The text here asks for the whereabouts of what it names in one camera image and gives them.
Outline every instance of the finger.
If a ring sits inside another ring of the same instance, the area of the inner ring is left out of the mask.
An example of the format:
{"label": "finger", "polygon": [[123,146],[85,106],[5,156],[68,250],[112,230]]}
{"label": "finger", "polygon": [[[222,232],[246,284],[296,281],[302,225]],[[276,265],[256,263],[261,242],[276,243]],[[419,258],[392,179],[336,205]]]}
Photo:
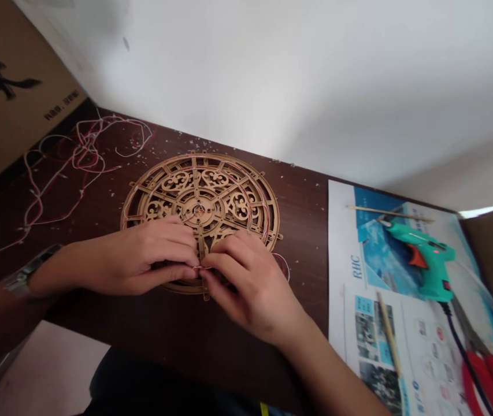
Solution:
{"label": "finger", "polygon": [[163,246],[156,244],[146,254],[146,261],[148,263],[156,263],[163,260],[186,263],[191,267],[200,264],[200,260],[198,260],[194,249],[174,242],[165,242]]}
{"label": "finger", "polygon": [[202,260],[202,266],[219,270],[239,292],[245,294],[251,292],[248,271],[230,255],[211,252]]}
{"label": "finger", "polygon": [[260,236],[252,231],[238,230],[235,234],[239,240],[243,241],[246,245],[251,247],[253,250],[260,252],[261,250],[267,251],[264,242],[261,240]]}
{"label": "finger", "polygon": [[229,291],[209,270],[201,269],[200,276],[205,279],[210,296],[216,300],[221,308],[229,315],[231,320],[239,325],[244,325],[245,317],[240,308],[239,297]]}
{"label": "finger", "polygon": [[133,277],[129,281],[131,291],[139,295],[159,286],[163,283],[179,279],[196,278],[196,271],[184,265],[172,265],[152,270]]}
{"label": "finger", "polygon": [[185,244],[196,249],[198,243],[192,228],[186,225],[165,224],[158,236],[179,244]]}
{"label": "finger", "polygon": [[182,224],[183,220],[178,215],[167,216],[160,219],[160,221],[167,222],[169,224]]}
{"label": "finger", "polygon": [[229,235],[212,247],[212,253],[227,253],[246,269],[251,270],[256,263],[252,249],[240,238]]}

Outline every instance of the hand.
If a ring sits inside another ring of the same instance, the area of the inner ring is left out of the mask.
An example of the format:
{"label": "hand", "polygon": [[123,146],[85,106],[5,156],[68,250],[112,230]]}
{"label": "hand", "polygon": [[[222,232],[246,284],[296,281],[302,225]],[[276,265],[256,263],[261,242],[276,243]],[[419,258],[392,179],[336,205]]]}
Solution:
{"label": "hand", "polygon": [[[63,247],[31,277],[31,295],[43,298],[87,288],[105,295],[141,295],[173,280],[196,278],[192,228],[179,216],[149,221]],[[151,270],[164,260],[185,263]]]}
{"label": "hand", "polygon": [[246,231],[212,247],[202,266],[219,270],[238,290],[231,292],[209,270],[201,269],[210,295],[229,317],[257,338],[278,348],[302,336],[311,319],[262,241]]}

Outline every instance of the wooden laser-cut model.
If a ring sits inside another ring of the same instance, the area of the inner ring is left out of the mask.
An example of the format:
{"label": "wooden laser-cut model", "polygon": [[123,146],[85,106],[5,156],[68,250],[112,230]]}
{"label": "wooden laser-cut model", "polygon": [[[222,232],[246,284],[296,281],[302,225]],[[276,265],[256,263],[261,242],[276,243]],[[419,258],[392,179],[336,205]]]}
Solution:
{"label": "wooden laser-cut model", "polygon": [[[221,154],[180,155],[146,172],[136,183],[121,213],[121,229],[169,215],[179,215],[194,229],[200,259],[226,235],[245,229],[257,234],[271,251],[279,234],[279,208],[264,173]],[[200,279],[164,287],[181,294],[204,294]]]}

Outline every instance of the wooden stick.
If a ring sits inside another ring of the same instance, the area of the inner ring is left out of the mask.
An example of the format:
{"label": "wooden stick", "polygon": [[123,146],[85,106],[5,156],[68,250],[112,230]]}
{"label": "wooden stick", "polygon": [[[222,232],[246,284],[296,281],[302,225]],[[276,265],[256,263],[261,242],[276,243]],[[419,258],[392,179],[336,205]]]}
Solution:
{"label": "wooden stick", "polygon": [[377,212],[377,213],[380,213],[380,214],[394,215],[394,216],[397,216],[397,217],[412,218],[413,220],[420,220],[420,221],[425,221],[425,222],[428,222],[428,223],[435,222],[435,220],[432,219],[432,218],[410,216],[410,215],[401,214],[401,213],[394,213],[394,212],[391,212],[391,211],[376,210],[376,209],[373,209],[373,208],[358,207],[358,206],[354,206],[354,205],[347,205],[346,207],[347,208],[350,208],[350,209],[360,210],[360,211],[370,211],[370,212]]}
{"label": "wooden stick", "polygon": [[379,301],[379,306],[381,307],[383,322],[385,322],[385,333],[387,334],[387,341],[389,342],[389,349],[391,350],[392,360],[395,363],[395,370],[398,378],[402,378],[401,360],[398,358],[395,336],[392,334],[391,322],[389,321],[389,314],[387,313],[387,305],[385,305],[385,302],[383,302],[381,292],[377,292],[377,300]]}

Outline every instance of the power cord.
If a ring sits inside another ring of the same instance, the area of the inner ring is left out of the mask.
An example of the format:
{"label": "power cord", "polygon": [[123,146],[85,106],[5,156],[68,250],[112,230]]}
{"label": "power cord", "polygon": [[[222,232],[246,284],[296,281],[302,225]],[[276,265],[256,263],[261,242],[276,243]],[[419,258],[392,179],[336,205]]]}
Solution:
{"label": "power cord", "polygon": [[462,355],[462,359],[464,360],[464,363],[466,364],[466,367],[468,368],[468,371],[470,372],[470,375],[472,376],[473,383],[476,386],[476,389],[477,389],[477,392],[479,393],[479,396],[481,397],[481,401],[485,405],[489,415],[493,416],[493,409],[491,407],[491,404],[489,403],[489,400],[487,399],[487,396],[485,395],[485,392],[483,391],[483,387],[481,387],[481,383],[480,383],[479,379],[477,378],[477,374],[476,374],[475,370],[473,369],[472,364],[470,363],[470,359],[466,353],[466,349],[464,349],[464,346],[462,345],[462,342],[460,341],[460,338],[458,337],[458,334],[456,333],[456,329],[454,328],[453,313],[450,310],[450,306],[448,306],[447,302],[439,302],[439,304],[441,305],[441,308],[443,308],[444,314],[447,316],[448,325],[450,327],[450,332],[453,333],[454,342],[456,342],[456,346],[458,347],[458,350],[460,351],[460,354]]}

